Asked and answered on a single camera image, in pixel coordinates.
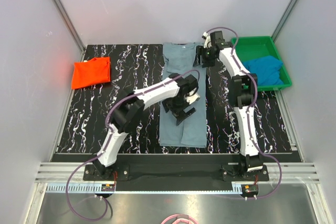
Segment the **grey-blue t shirt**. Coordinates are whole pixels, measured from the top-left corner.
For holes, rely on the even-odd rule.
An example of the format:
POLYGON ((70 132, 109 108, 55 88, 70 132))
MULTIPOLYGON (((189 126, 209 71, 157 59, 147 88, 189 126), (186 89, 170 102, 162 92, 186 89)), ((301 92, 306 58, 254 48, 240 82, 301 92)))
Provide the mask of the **grey-blue t shirt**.
POLYGON ((181 89, 174 98, 160 105, 161 146, 204 148, 207 144, 206 69, 194 65, 198 43, 163 44, 162 79, 174 78, 181 89))

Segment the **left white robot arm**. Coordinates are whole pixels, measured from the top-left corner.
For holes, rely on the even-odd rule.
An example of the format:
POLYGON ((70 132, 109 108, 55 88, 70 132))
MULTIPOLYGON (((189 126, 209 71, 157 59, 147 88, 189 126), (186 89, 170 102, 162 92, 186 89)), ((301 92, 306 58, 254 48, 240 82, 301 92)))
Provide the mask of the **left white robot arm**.
POLYGON ((193 70, 184 74, 173 73, 147 88, 126 90, 119 94, 105 119, 108 129, 106 139, 92 161, 99 178, 107 180, 113 175, 113 165, 122 143, 138 127, 142 113, 148 107, 161 103, 164 112, 171 112, 176 118, 176 125, 196 112, 195 108, 186 110, 200 98, 197 94, 200 73, 196 70, 195 77, 192 72, 193 70))

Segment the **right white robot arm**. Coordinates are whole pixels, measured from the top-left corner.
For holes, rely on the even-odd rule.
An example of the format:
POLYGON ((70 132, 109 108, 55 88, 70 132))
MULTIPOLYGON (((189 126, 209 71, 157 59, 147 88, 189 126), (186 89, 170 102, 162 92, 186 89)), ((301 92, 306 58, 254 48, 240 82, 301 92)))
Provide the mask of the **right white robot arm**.
POLYGON ((220 30, 202 34, 203 46, 197 46, 195 65, 209 68, 219 60, 227 69, 229 103, 238 120, 240 135, 239 163, 230 174, 232 178, 256 181, 263 174, 263 157, 257 143, 254 108, 257 100, 257 76, 247 70, 236 53, 236 44, 227 42, 220 30))

